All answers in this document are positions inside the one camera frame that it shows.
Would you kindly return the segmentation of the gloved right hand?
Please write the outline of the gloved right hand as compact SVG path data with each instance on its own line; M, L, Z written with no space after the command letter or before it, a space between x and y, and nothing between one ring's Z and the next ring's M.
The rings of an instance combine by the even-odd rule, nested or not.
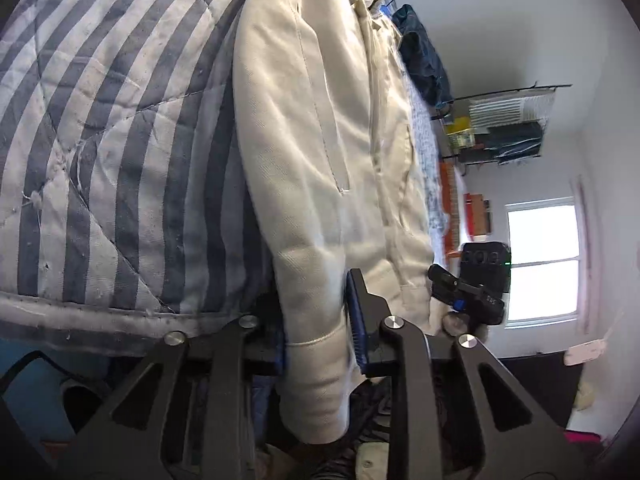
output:
M470 334L486 344L489 327L485 321L484 315L479 313L469 314L450 310L442 317L442 330L451 337Z

